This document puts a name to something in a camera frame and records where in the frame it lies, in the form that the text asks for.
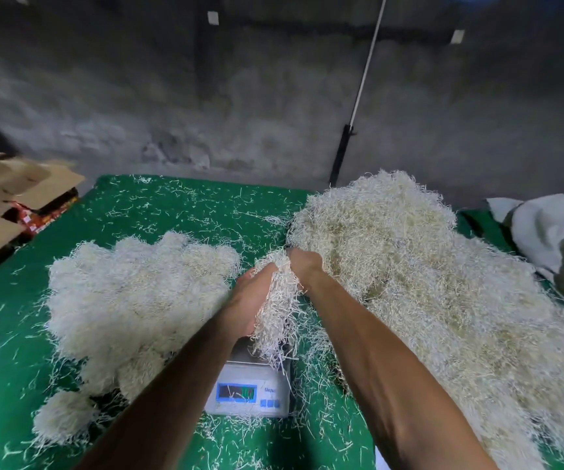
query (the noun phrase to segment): cardboard box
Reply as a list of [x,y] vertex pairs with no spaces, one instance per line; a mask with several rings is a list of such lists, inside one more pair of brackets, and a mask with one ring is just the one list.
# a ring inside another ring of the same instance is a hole
[[37,164],[17,157],[0,159],[0,250],[27,230],[25,225],[4,218],[9,210],[22,207],[38,214],[83,180],[67,165]]

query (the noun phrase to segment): scale display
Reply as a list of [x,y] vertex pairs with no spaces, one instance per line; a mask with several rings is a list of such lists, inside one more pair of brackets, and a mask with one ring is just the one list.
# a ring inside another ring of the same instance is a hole
[[217,402],[255,403],[257,386],[250,384],[217,384]]

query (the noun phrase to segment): white square marker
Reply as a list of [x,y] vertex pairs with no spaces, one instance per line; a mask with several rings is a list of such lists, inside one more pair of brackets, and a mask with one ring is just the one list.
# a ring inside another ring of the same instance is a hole
[[450,44],[460,44],[462,43],[462,39],[465,37],[465,30],[463,29],[455,29],[454,34],[452,34],[452,40]]
[[208,11],[208,23],[218,26],[218,11]]

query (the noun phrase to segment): forearm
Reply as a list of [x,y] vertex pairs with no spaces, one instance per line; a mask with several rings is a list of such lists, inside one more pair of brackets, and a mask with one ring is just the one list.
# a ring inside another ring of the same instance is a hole
[[333,278],[308,296],[376,445],[394,469],[493,469],[466,419],[417,357]]
[[240,336],[240,326],[229,309],[211,318],[123,411],[76,470],[173,470]]

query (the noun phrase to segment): white pole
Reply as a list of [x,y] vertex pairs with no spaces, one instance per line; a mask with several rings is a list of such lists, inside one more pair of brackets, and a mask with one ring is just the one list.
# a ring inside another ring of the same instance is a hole
[[354,119],[356,118],[356,111],[358,110],[358,104],[360,103],[360,96],[362,95],[362,89],[364,87],[364,80],[366,79],[366,73],[369,70],[369,64],[371,63],[371,57],[373,55],[373,48],[375,47],[375,41],[378,38],[378,31],[380,30],[380,24],[382,23],[382,15],[384,14],[384,6],[387,4],[387,0],[382,0],[382,6],[380,7],[380,14],[378,15],[378,23],[375,24],[375,31],[373,32],[373,39],[371,40],[371,47],[369,48],[369,55],[364,63],[364,72],[362,73],[362,80],[360,81],[360,88],[358,89],[358,94],[356,95],[356,103],[354,104],[354,110],[351,113],[351,119],[349,121],[349,126],[354,126]]

